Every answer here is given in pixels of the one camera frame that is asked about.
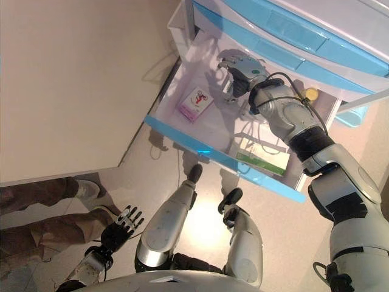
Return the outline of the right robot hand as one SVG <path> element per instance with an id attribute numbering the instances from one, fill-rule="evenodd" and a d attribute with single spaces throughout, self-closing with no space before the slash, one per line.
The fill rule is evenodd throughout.
<path id="1" fill-rule="evenodd" d="M 253 87 L 267 79 L 268 72 L 255 58 L 245 55 L 231 55 L 224 57 L 218 68 L 224 68 L 232 76 L 226 87 L 224 100 L 235 103 L 238 98 L 250 92 Z"/>

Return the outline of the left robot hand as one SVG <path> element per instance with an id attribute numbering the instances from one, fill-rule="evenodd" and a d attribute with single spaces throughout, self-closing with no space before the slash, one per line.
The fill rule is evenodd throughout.
<path id="1" fill-rule="evenodd" d="M 143 223 L 142 211 L 127 206 L 101 235 L 101 244 L 109 252 L 117 252 Z"/>

